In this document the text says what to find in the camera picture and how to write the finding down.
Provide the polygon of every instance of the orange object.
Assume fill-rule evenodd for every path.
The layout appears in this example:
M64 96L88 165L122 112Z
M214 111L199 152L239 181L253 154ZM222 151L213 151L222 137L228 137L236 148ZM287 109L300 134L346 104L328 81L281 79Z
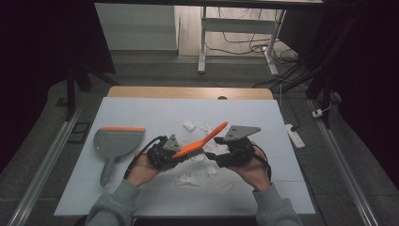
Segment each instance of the orange object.
M214 136L216 136L218 133L220 133L226 126L227 126L227 122L223 122L221 123L219 126L217 126L216 129L214 129L208 136L206 136L204 139L196 141L194 143L190 143L185 145L184 147L182 147L177 153L175 153L172 158L178 158L181 157L183 155L186 155L188 153L192 153L195 150L198 150L200 148L202 148L211 138L213 138Z

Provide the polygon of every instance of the floor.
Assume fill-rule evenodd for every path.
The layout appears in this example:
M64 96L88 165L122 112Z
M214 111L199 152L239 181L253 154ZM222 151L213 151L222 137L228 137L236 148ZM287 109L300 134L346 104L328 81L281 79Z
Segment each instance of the floor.
M257 8L207 8L207 18L229 18L229 19L248 19L248 20L267 20L273 21L276 11L273 9ZM179 36L179 56L196 57L200 50L200 7L178 7L180 16L180 36ZM212 57L264 57L260 49L256 52L250 51L249 46L256 46L268 43L270 35L262 34L240 34L240 33L221 33L207 32L205 42L211 49L219 49L231 52L229 54L217 50L206 50L207 56ZM276 50L288 49L283 43L277 42Z
M231 16L240 17L244 10L231 13ZM187 14L197 15L198 8L188 8ZM182 23L181 37L196 37L194 31L184 31ZM231 39L247 40L247 35ZM195 43L195 38L188 39ZM207 40L209 44L217 48L232 48L231 51L246 51L244 47L236 47L225 43L223 36ZM110 77L124 86L182 86L182 87L237 87L251 88L255 84L258 89L270 88L277 80L268 75L265 69L264 58L253 54L250 57L226 57L207 52L211 57L207 59L206 74L197 74L198 54L196 47L184 47L181 42L180 57L165 56L162 54L132 55L118 53L113 55L117 74L109 74ZM280 72L289 69L290 64L278 64ZM109 91L110 86L104 81L91 75L90 80L93 89L88 93L76 90L77 101L85 96L87 104L77 123L92 123L101 100ZM307 181L313 205L316 209L315 215L300 216L304 225L365 225L360 217L359 210L347 189L343 177L337 168L336 162L331 157L331 151L324 140L318 126L318 121L311 116L309 100L306 99L304 91L306 86L292 89L290 92L279 95L279 89L274 97L282 105L282 115L292 124L300 125L298 130L306 144L306 148L295 150L297 160L301 166L302 173ZM32 129L28 138L21 146L6 169L0 175L0 225L6 225L14 210L18 206L43 157L56 138L56 134L62 126L65 116L66 84L62 82L54 85L49 90L49 98L46 107ZM351 130L340 116L337 108L338 102L334 102L330 109L331 131L334 133L342 152L351 167L359 185L361 186L367 201L375 212L379 225L399 225L399 191L392 184L384 170L374 159L373 155ZM26 225L73 225L77 218L56 218L53 213L68 183L74 164L79 157L85 142L84 134L78 133L78 128L68 137L68 142L52 170L46 186L31 210ZM140 220L137 225L254 225L253 218L240 219L234 222L218 220Z

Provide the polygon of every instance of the white cable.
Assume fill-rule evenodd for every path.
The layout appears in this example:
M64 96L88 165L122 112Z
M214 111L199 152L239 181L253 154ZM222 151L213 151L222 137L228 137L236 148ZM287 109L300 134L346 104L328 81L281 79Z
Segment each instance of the white cable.
M322 112L325 112L325 111L329 110L330 108L331 108L331 101L329 102L329 107L324 109L324 110L322 110Z

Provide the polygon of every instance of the white paper scrap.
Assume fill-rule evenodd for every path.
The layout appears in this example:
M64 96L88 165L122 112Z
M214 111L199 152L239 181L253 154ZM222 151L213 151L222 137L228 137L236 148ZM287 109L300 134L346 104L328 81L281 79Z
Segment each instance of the white paper scrap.
M200 186L200 182L197 181L192 173L184 172L180 177L176 178L176 186Z
M205 154L200 153L199 155L192 156L190 160L194 162L202 162L203 160L205 160Z
M206 135L209 135L213 129L208 123L205 123L201 126L201 130L203 130Z
M217 168L215 166L207 166L206 167L206 173L208 174L208 177L214 177L217 175Z
M217 147L213 148L211 150L211 153L214 153L216 155L224 154L224 153L229 153L229 149L227 145L217 145Z
M183 126L190 133L196 128L196 124L193 121L186 121Z

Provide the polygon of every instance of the black cable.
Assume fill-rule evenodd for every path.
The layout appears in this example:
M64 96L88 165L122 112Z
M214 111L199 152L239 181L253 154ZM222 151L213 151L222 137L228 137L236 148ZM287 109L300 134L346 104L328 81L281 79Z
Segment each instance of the black cable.
M211 48L209 47L206 42L205 42L205 46L210 49L210 50L215 50L215 51L220 51L220 52L224 52L224 53L228 53L228 54L233 54L233 55L245 55L245 54L251 54L252 51L248 51L248 52L244 52L244 53L233 53L233 52L229 52L227 50L222 50L222 49L215 49L215 48Z
M286 72L284 74L281 75L281 79L279 81L277 81L275 84L273 84L273 86L271 86L269 89L273 90L275 88L275 86L281 84L283 81L289 81L288 78L294 74L294 72L296 72L298 69L301 68L301 65L299 63L296 63L293 67L291 67L289 70L291 70L292 68L294 68L292 71L290 72Z
M150 147L150 145L152 145L156 140L161 139L162 136L156 137L154 138L152 141L150 141L150 143L148 143L143 150L140 151L140 153L138 155L135 156L135 158L133 158L132 162L129 164L129 166L127 167L125 174L123 175L123 179L126 179L129 176L130 171L132 170L132 167L135 165L135 163L137 162L138 158Z
M284 76L284 75L286 75L286 73L288 73L290 70L292 70L294 67L295 67L295 65L293 65L291 68L289 68L285 73L283 73L281 76ZM257 87L257 86L260 86L260 85L262 85L262 84L266 84L266 83L269 83L269 82L272 82L272 81L275 81L275 80L278 80L279 81L279 78L273 78L273 79L269 79L269 80L267 80L267 81L263 81L263 82L259 82L259 83L256 83L256 84L254 84L253 86L252 86L252 88L255 88L255 87Z
M297 125L295 125L295 126L293 125L293 128L295 127L295 130L296 130L296 129L299 129L300 126L301 126L301 122L300 122L300 119L299 119L299 117L297 116L297 114L296 114L296 112L295 112L295 109L294 109L294 107L293 107L293 104L291 103L290 99L287 97L287 94L286 94L286 93L284 93L284 97L285 97L285 99L287 100L288 105L290 106L291 110L294 112L294 116L295 116L295 119L296 119L296 121L297 121Z
M263 150L261 147L259 147L259 146L256 145L256 144L252 144L252 145L255 146L255 147L257 147L257 148L259 148L259 149L262 151L262 153L263 153L265 159L261 158L260 156L258 156L258 155L255 154L255 153L250 153L250 154L251 154L251 156L252 156L253 158L255 158L256 160L260 161L260 162L264 165L264 167L266 168L267 177L269 178L269 181L270 181L270 180L271 180L271 177L272 177L272 168L271 168L270 165L269 165L269 161L267 160L267 156L266 156L266 154L264 153L264 150Z

